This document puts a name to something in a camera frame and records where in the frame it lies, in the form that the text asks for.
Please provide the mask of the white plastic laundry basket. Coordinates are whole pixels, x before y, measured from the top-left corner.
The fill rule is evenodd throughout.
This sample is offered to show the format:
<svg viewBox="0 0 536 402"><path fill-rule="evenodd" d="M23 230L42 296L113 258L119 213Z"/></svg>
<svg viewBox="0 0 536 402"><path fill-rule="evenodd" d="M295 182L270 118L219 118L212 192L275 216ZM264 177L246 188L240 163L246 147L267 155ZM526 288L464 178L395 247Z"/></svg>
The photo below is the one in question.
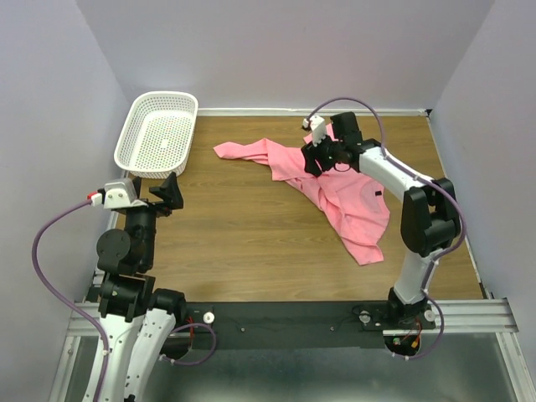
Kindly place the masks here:
<svg viewBox="0 0 536 402"><path fill-rule="evenodd" d="M193 144L198 99L179 91L150 91L131 104L114 161L130 174L164 179L186 168Z"/></svg>

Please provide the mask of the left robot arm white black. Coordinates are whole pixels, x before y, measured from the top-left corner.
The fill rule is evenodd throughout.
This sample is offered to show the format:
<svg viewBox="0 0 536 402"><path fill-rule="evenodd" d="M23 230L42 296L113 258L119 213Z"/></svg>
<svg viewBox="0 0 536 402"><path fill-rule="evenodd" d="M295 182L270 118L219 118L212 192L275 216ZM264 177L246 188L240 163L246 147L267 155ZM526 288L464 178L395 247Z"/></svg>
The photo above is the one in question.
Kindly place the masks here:
<svg viewBox="0 0 536 402"><path fill-rule="evenodd" d="M156 200L141 198L140 178L107 183L89 196L94 205L122 214L125 225L97 241L97 267L103 271L98 324L103 329L86 401L139 401L158 354L171 331L186 318L182 292L157 289L147 273L153 267L157 219L183 208L175 173L149 189Z"/></svg>

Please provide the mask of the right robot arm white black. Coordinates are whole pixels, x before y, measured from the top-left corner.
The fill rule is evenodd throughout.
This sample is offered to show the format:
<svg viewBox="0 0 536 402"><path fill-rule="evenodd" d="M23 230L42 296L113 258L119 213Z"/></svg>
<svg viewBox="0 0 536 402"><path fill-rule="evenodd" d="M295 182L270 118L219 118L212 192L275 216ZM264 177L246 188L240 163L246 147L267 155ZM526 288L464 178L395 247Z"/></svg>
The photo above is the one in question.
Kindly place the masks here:
<svg viewBox="0 0 536 402"><path fill-rule="evenodd" d="M406 327L427 309L428 287L443 255L461 238L461 214L452 182L423 175L395 158L383 141L364 139L357 117L344 112L328 121L310 115L302 121L311 139L302 147L305 171L320 177L345 164L391 192L402 204L400 235L406 247L399 279L382 309L393 327Z"/></svg>

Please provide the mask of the pink t shirt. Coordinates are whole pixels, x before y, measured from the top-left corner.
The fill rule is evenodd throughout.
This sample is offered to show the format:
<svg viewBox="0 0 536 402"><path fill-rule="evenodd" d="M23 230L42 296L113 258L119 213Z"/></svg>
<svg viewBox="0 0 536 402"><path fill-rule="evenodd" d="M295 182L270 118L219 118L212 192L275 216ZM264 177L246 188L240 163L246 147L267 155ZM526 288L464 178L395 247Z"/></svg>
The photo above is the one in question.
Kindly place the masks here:
<svg viewBox="0 0 536 402"><path fill-rule="evenodd" d="M390 211L384 201L384 186L376 180L354 170L335 169L316 178L305 172L300 148L268 138L246 145L223 142L214 152L221 159L242 159L269 167L273 181L287 183L326 215L359 265L384 260L379 241L389 224Z"/></svg>

